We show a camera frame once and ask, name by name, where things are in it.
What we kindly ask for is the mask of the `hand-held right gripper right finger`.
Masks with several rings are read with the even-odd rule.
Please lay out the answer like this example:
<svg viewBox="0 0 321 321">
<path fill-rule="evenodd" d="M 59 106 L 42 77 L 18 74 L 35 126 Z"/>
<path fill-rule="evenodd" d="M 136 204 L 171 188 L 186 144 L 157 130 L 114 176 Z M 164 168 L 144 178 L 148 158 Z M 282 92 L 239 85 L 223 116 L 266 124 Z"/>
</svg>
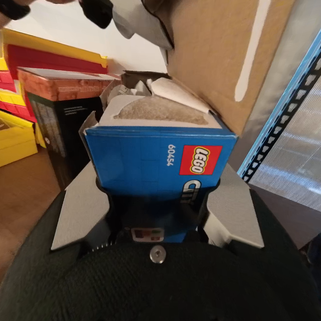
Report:
<svg viewBox="0 0 321 321">
<path fill-rule="evenodd" d="M 209 244 L 222 248 L 235 240 L 255 248 L 264 247 L 250 188 L 229 164 L 219 186 L 209 192 L 205 210 L 203 229 Z"/>
</svg>

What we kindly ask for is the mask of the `stack of yellow red bins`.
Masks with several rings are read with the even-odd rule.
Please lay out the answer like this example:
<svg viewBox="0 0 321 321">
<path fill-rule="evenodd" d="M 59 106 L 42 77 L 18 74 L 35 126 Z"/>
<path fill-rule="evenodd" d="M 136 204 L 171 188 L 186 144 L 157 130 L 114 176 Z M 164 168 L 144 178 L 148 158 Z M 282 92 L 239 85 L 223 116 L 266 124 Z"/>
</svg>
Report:
<svg viewBox="0 0 321 321">
<path fill-rule="evenodd" d="M 6 45 L 20 46 L 28 49 L 45 51 L 70 58 L 76 58 L 88 62 L 100 64 L 103 68 L 108 68 L 107 57 L 98 53 L 83 50 L 62 43 L 39 38 L 33 35 L 21 33 L 10 29 L 1 30 L 2 41 Z"/>
</svg>

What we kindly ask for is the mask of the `black toy box red top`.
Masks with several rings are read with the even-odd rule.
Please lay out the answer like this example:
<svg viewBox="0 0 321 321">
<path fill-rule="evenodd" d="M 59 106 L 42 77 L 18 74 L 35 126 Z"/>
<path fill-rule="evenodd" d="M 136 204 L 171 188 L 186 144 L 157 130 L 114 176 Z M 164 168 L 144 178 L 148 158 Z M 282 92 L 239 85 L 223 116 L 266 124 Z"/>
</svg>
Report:
<svg viewBox="0 0 321 321">
<path fill-rule="evenodd" d="M 90 161 L 78 131 L 91 112 L 100 120 L 121 76 L 30 67 L 18 67 L 17 75 L 64 190 Z"/>
</svg>

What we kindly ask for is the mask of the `blue toy brick box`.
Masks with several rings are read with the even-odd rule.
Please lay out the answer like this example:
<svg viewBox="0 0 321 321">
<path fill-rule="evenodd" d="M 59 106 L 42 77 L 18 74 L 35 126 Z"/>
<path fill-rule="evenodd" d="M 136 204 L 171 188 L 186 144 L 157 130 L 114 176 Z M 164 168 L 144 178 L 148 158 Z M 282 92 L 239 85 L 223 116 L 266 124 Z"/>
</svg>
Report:
<svg viewBox="0 0 321 321">
<path fill-rule="evenodd" d="M 295 1 L 155 1 L 173 41 L 167 73 L 124 72 L 147 93 L 115 94 L 80 136 L 135 242 L 181 243 L 202 228 L 279 47 Z"/>
</svg>

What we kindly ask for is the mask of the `translucent corrugated plastic panel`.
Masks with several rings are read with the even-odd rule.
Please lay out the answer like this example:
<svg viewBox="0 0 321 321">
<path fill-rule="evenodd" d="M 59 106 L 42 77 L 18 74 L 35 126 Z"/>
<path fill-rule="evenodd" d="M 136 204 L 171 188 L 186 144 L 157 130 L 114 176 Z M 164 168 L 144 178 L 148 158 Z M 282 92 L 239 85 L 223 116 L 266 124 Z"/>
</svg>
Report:
<svg viewBox="0 0 321 321">
<path fill-rule="evenodd" d="M 321 81 L 315 83 L 250 184 L 321 209 Z"/>
</svg>

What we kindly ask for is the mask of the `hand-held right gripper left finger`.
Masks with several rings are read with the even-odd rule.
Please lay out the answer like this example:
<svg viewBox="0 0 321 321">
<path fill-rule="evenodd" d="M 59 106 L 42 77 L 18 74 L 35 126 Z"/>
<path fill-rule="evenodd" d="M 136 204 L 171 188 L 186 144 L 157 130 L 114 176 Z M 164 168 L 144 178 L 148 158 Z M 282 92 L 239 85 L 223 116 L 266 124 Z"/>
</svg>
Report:
<svg viewBox="0 0 321 321">
<path fill-rule="evenodd" d="M 105 217 L 110 201 L 107 193 L 99 189 L 96 179 L 94 166 L 89 162 L 66 187 L 52 251 L 83 240 L 95 248 L 108 236 Z"/>
</svg>

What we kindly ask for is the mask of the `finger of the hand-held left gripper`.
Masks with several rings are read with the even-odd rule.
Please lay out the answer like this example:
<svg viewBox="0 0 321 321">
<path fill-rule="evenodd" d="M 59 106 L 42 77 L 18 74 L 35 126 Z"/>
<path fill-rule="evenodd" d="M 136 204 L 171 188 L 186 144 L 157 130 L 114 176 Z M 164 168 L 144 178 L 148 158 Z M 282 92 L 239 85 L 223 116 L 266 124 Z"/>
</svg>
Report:
<svg viewBox="0 0 321 321">
<path fill-rule="evenodd" d="M 130 39 L 134 34 L 162 49 L 173 49 L 173 41 L 161 18 L 152 8 L 155 1 L 114 0 L 113 21 L 118 31 Z"/>
</svg>

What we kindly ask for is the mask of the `small red cardboard box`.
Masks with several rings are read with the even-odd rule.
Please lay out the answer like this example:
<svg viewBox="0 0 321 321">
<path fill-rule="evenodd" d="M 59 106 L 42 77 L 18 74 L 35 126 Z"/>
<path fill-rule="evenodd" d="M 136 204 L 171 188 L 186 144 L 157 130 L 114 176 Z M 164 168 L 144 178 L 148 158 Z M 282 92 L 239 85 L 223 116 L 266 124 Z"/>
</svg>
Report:
<svg viewBox="0 0 321 321">
<path fill-rule="evenodd" d="M 37 122 L 21 82 L 14 80 L 9 70 L 0 71 L 0 108 L 17 117 Z"/>
</svg>

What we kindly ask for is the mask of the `yellow open cardboard box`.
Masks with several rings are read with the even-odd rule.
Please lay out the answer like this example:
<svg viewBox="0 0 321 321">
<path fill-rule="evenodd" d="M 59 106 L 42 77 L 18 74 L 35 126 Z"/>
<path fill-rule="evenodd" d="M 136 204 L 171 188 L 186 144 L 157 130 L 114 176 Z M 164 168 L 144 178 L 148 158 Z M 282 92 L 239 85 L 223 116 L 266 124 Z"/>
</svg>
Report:
<svg viewBox="0 0 321 321">
<path fill-rule="evenodd" d="M 38 153 L 33 122 L 3 111 L 0 120 L 1 167 Z"/>
</svg>

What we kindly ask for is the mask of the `wooden desk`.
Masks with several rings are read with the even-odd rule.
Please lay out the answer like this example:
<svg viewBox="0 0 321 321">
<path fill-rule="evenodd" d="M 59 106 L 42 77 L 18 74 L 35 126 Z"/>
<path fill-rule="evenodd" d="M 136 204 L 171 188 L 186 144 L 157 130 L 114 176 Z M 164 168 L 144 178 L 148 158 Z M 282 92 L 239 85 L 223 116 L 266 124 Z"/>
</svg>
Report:
<svg viewBox="0 0 321 321">
<path fill-rule="evenodd" d="M 47 150 L 0 169 L 0 279 L 30 230 L 59 194 Z"/>
</svg>

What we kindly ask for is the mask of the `long red cardboard box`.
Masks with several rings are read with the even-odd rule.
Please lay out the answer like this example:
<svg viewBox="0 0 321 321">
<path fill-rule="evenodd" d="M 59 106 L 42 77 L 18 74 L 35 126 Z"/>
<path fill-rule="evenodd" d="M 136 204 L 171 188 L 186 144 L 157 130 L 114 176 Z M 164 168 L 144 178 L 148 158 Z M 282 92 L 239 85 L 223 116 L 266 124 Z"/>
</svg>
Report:
<svg viewBox="0 0 321 321">
<path fill-rule="evenodd" d="M 100 63 L 15 45 L 7 46 L 6 62 L 8 64 L 10 74 L 14 80 L 18 79 L 18 67 L 85 72 L 91 74 L 108 73 L 107 67 L 103 67 Z"/>
</svg>

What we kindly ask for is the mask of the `person's left hand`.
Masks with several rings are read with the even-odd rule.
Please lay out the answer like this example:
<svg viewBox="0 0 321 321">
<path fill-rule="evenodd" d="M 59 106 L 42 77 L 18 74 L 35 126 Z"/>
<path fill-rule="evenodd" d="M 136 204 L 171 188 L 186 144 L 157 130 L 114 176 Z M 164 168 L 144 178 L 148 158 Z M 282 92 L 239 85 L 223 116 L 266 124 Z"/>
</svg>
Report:
<svg viewBox="0 0 321 321">
<path fill-rule="evenodd" d="M 26 1 L 26 5 L 30 5 L 36 1 L 38 0 L 28 0 Z M 76 0 L 45 0 L 45 1 L 56 5 L 64 5 L 64 4 L 75 2 Z"/>
</svg>

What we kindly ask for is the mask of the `black perforated shelf rack post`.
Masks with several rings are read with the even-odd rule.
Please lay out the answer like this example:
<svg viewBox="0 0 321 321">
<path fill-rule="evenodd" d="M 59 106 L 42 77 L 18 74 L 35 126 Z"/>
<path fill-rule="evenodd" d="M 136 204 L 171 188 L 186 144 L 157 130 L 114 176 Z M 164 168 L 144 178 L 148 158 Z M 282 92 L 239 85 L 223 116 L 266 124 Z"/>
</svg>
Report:
<svg viewBox="0 0 321 321">
<path fill-rule="evenodd" d="M 321 31 L 318 32 L 294 76 L 237 171 L 237 174 L 245 183 L 248 184 L 250 182 L 299 107 L 313 89 L 320 78 L 320 70 Z"/>
</svg>

